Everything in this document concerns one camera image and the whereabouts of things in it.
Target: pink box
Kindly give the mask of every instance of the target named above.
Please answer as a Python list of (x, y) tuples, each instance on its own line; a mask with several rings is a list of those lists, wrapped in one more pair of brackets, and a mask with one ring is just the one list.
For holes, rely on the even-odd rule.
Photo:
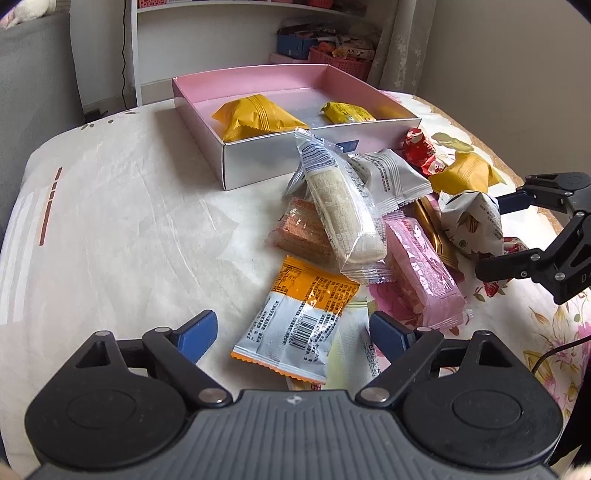
[[(193, 73), (173, 79), (175, 107), (222, 187), (232, 190), (296, 170), (300, 156), (293, 132), (222, 142), (224, 128), (212, 118), (224, 103), (261, 93), (333, 143), (357, 152), (400, 149), (420, 118), (387, 95), (330, 65), (260, 65)], [(367, 109), (377, 120), (333, 125), (326, 102)]]

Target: blue box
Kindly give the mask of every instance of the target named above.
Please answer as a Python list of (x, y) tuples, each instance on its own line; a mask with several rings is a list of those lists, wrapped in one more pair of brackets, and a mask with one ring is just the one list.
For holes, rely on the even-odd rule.
[(315, 38), (300, 38), (295, 35), (277, 35), (277, 53), (292, 59), (308, 60), (310, 47), (318, 45)]

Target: gold wrapper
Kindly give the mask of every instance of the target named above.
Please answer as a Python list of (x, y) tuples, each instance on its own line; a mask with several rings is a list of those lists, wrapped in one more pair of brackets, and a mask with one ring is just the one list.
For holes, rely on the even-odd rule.
[(458, 270), (456, 249), (445, 236), (437, 212), (427, 197), (414, 202), (414, 213), (443, 264)]

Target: curtain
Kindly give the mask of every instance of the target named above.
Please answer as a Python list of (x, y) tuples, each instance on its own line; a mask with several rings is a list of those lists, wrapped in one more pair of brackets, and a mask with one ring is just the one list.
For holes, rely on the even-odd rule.
[(368, 83), (417, 93), (437, 0), (391, 1)]

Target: orange and white snack package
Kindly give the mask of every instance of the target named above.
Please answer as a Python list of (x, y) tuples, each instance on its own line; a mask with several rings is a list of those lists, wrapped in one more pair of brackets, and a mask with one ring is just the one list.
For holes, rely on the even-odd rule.
[(263, 308), (232, 356), (323, 385), (337, 322), (358, 289), (359, 284), (344, 275), (286, 257)]

